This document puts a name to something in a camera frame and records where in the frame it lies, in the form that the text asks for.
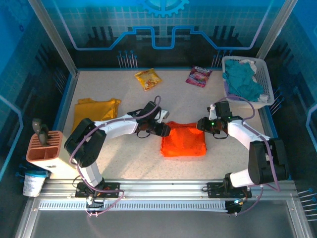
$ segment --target vent grille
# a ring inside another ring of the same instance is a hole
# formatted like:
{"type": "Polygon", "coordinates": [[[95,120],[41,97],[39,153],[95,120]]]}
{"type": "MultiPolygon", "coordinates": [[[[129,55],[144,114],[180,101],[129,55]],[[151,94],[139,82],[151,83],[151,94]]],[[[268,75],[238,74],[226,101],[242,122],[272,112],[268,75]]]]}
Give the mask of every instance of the vent grille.
{"type": "MultiPolygon", "coordinates": [[[[113,201],[104,201],[104,208],[87,209],[104,210],[113,201]]],[[[86,201],[41,201],[41,210],[85,210],[86,201]]],[[[226,212],[224,201],[120,201],[112,210],[115,211],[217,211],[226,212]]]]}

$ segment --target purple snack bag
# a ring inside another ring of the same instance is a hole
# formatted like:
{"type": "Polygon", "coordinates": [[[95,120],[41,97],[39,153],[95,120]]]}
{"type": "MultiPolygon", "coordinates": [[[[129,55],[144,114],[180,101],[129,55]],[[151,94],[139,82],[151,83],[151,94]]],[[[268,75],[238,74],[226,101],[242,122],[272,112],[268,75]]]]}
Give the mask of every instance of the purple snack bag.
{"type": "Polygon", "coordinates": [[[192,68],[192,71],[189,74],[189,77],[186,80],[186,83],[190,83],[199,87],[204,88],[209,79],[212,70],[201,68],[195,66],[192,68]]]}

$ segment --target table surface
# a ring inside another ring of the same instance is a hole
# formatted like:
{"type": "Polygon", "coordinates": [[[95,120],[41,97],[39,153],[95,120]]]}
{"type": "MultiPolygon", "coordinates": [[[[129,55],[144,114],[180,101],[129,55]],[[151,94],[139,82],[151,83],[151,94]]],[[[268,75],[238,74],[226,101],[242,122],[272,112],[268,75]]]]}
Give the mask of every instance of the table surface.
{"type": "MultiPolygon", "coordinates": [[[[160,106],[170,112],[165,120],[178,123],[197,122],[208,117],[207,107],[224,96],[222,72],[213,71],[205,88],[185,83],[189,70],[157,70],[163,82],[144,92],[134,74],[137,71],[81,71],[68,112],[64,135],[68,137],[78,99],[96,101],[120,99],[118,117],[143,108],[156,95],[160,106]]],[[[251,109],[231,106],[233,115],[243,118],[251,109]]],[[[248,124],[263,133],[258,111],[248,124]]],[[[165,158],[160,153],[161,137],[151,135],[139,139],[135,134],[124,135],[103,145],[97,159],[99,170],[106,179],[222,179],[226,173],[247,168],[249,152],[235,138],[216,140],[206,133],[207,153],[201,157],[165,158]]]]}

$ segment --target knife block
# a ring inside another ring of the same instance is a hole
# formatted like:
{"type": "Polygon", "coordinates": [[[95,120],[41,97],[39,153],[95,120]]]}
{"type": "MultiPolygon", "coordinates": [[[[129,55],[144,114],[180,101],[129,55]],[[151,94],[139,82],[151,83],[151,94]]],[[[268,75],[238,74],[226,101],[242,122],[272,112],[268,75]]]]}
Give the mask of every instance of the knife block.
{"type": "Polygon", "coordinates": [[[31,137],[26,160],[36,166],[51,171],[57,175],[77,174],[75,167],[69,164],[69,154],[64,149],[65,136],[60,131],[49,131],[47,143],[42,146],[37,134],[31,137]]]}

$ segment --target plastic cup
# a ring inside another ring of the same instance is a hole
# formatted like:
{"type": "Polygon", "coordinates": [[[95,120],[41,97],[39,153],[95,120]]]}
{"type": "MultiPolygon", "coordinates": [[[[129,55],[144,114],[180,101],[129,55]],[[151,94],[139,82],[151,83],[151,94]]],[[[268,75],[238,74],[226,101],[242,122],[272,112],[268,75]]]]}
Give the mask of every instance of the plastic cup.
{"type": "Polygon", "coordinates": [[[23,185],[23,195],[37,197],[40,195],[45,178],[48,176],[46,171],[27,171],[23,185]]]}

